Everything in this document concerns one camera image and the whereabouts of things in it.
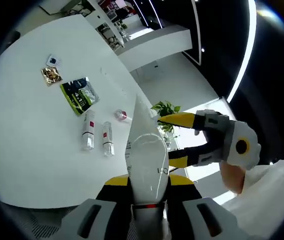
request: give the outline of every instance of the potted plant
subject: potted plant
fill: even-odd
[[[159,101],[151,109],[156,110],[157,113],[161,117],[164,117],[170,114],[176,114],[180,111],[181,106],[174,106],[169,101],[165,101],[165,102],[166,104],[163,103],[162,101]],[[174,128],[172,124],[163,123],[163,122],[159,122],[158,124],[161,126],[161,128],[163,129],[165,133],[174,133]]]

